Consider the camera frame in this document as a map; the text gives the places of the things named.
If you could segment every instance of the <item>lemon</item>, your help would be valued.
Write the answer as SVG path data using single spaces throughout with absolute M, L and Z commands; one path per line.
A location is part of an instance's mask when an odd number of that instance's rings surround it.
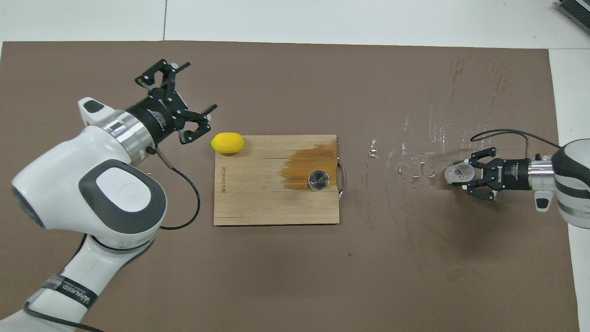
M 220 154 L 234 154 L 244 147 L 244 138 L 236 132 L 220 132 L 211 140 L 211 147 Z

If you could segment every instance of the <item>robot logo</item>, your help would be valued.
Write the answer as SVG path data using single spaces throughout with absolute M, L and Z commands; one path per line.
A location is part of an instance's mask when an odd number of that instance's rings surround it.
M 125 211 L 135 212 L 147 206 L 149 203 L 149 189 L 136 183 L 123 185 L 118 192 L 119 207 Z

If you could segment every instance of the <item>black cable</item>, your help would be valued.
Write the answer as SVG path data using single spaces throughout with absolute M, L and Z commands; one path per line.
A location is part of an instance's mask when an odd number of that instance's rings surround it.
M 493 133 L 493 134 L 478 138 L 478 136 L 482 136 L 482 135 L 489 134 L 489 133 Z M 503 135 L 503 134 L 516 134 L 516 135 L 520 135 L 525 138 L 525 141 L 526 141 L 525 142 L 525 157 L 528 157 L 528 154 L 529 154 L 529 136 L 532 138 L 536 138 L 536 139 L 540 140 L 541 142 L 552 145 L 558 149 L 561 148 L 558 144 L 548 141 L 545 138 L 539 137 L 537 135 L 534 135 L 534 134 L 531 134 L 531 133 L 528 133 L 525 131 L 520 131 L 517 129 L 491 129 L 488 131 L 480 132 L 479 134 L 472 136 L 469 140 L 471 142 L 478 142 L 478 141 L 483 141 L 486 138 L 494 137 L 497 135 Z
M 188 182 L 188 184 L 191 185 L 192 189 L 195 191 L 195 194 L 196 194 L 196 204 L 197 204 L 195 214 L 193 214 L 192 218 L 188 222 L 186 222 L 180 226 L 173 226 L 173 227 L 160 226 L 160 229 L 176 230 L 176 229 L 181 229 L 181 228 L 187 227 L 193 221 L 195 221 L 197 215 L 199 215 L 199 211 L 201 210 L 201 195 L 199 194 L 199 190 L 197 190 L 195 184 L 191 181 L 190 178 L 188 178 L 183 172 L 177 170 L 174 166 L 172 166 L 172 164 L 168 161 L 168 159 L 166 159 L 166 157 L 162 154 L 162 151 L 160 151 L 159 148 L 156 148 L 156 153 L 158 154 L 160 159 L 164 162 L 164 164 L 166 164 L 166 166 L 168 168 L 170 168 L 172 171 L 176 172 L 178 175 L 180 175 L 182 178 L 184 178 L 186 180 L 186 182 Z
M 22 306 L 22 310 L 33 316 L 33 317 L 37 317 L 40 318 L 42 320 L 47 320 L 50 322 L 54 322 L 54 323 L 58 323 L 58 324 L 63 324 L 63 325 L 68 325 L 68 326 L 72 326 L 75 328 L 80 328 L 82 330 L 86 330 L 86 331 L 92 331 L 92 332 L 103 332 L 103 330 L 99 330 L 98 328 L 94 328 L 92 326 L 88 326 L 88 325 L 84 325 L 84 324 L 80 324 L 80 323 L 75 323 L 73 321 L 68 321 L 68 320 L 63 320 L 61 318 L 57 318 L 57 317 L 52 317 L 49 315 L 45 315 L 45 314 L 41 314 L 38 311 L 35 311 L 31 308 L 29 308 L 29 306 L 31 305 L 31 303 L 29 301 L 25 302 L 25 305 Z

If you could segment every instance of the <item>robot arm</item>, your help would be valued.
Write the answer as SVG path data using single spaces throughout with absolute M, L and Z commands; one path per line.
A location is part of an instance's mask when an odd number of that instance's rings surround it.
M 86 128 L 25 167 L 12 192 L 29 217 L 46 229 L 84 233 L 80 248 L 57 275 L 0 321 L 2 331 L 71 331 L 79 324 L 115 273 L 154 241 L 166 213 L 166 194 L 134 165 L 178 131 L 181 143 L 208 132 L 209 114 L 190 112 L 175 91 L 177 66 L 162 59 L 136 83 L 147 97 L 126 110 L 92 98 L 78 102 Z M 153 75 L 163 74 L 160 87 Z M 198 129 L 185 130 L 186 122 Z
M 559 212 L 568 223 L 590 229 L 590 139 L 579 139 L 560 147 L 552 156 L 534 160 L 494 158 L 496 148 L 474 152 L 471 158 L 447 167 L 449 184 L 460 186 L 468 194 L 496 201 L 502 190 L 533 190 L 538 211 L 548 211 L 554 194 Z M 476 170 L 481 177 L 475 179 Z

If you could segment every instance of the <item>stain on cutting board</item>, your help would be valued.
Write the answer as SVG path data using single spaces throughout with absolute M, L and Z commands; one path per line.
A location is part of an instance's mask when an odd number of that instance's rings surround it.
M 283 186 L 292 190 L 309 190 L 309 175 L 316 170 L 322 170 L 329 176 L 326 189 L 336 185 L 337 142 L 330 144 L 316 144 L 311 149 L 298 150 L 288 161 L 280 174 L 284 178 Z

